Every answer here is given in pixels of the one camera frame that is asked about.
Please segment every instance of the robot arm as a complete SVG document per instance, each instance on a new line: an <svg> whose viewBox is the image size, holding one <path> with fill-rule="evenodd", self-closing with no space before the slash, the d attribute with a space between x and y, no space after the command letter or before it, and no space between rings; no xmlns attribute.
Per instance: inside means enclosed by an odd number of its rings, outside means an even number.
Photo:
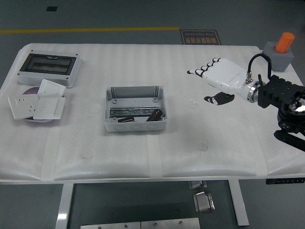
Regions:
<svg viewBox="0 0 305 229"><path fill-rule="evenodd" d="M251 65L253 60L262 56L268 61L268 79L265 84L260 75L253 80ZM251 103L258 102L262 108L273 105L278 108L278 125L281 130L275 137L293 147L305 151L305 140L289 133L301 133L305 136L305 87L292 84L276 75L271 76L271 60L263 53L255 55L249 62L248 70L226 58L214 58L200 69L190 70L221 92L204 99L215 105L231 102L237 94Z"/></svg>

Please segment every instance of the electrical distribution box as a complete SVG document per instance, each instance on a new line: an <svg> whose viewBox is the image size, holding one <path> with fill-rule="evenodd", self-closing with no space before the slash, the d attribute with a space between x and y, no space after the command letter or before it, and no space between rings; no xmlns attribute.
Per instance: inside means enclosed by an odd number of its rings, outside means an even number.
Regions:
<svg viewBox="0 0 305 229"><path fill-rule="evenodd" d="M107 88L105 125L108 132L164 130L166 122L162 86Z"/></svg>
<svg viewBox="0 0 305 229"><path fill-rule="evenodd" d="M32 50L17 75L22 84L40 85L46 79L71 88L80 66L77 53Z"/></svg>

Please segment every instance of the gray box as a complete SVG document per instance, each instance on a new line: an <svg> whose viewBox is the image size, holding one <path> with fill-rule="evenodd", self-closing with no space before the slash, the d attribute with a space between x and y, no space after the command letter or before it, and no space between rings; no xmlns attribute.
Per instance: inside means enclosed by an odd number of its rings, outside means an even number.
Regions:
<svg viewBox="0 0 305 229"><path fill-rule="evenodd" d="M154 110L158 121L147 122ZM131 122L121 122L133 118ZM108 132L164 130L167 116L162 86L109 87L106 92L105 126Z"/></svg>
<svg viewBox="0 0 305 229"><path fill-rule="evenodd" d="M290 48L285 53L279 53L275 50L275 46L275 42L267 42L263 49L263 54L270 57L273 71L284 72L294 59L294 55Z"/></svg>

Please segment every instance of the white table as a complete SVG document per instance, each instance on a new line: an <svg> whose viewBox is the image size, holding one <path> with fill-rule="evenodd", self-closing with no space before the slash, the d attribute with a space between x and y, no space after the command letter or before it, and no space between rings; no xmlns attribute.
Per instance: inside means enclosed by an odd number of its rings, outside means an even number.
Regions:
<svg viewBox="0 0 305 229"><path fill-rule="evenodd" d="M65 93L61 120L14 120L8 96L30 85L17 72L30 50L78 53L83 60ZM277 109L238 96L215 106L218 91L188 75L214 57L247 68L260 50L251 46L136 44L29 44L21 49L0 90L0 180L21 183L302 177L305 153L275 139ZM253 75L267 81L264 59ZM278 76L301 84L292 66ZM164 131L108 133L106 88L163 85L168 116Z"/></svg>

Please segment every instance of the orange cap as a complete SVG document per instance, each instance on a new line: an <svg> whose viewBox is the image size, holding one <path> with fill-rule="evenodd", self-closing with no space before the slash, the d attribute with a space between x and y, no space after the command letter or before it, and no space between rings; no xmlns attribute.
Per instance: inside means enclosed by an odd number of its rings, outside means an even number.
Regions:
<svg viewBox="0 0 305 229"><path fill-rule="evenodd" d="M275 50L280 53L287 52L289 46L294 41L295 36L290 32L284 32L281 36L280 40L278 41Z"/></svg>

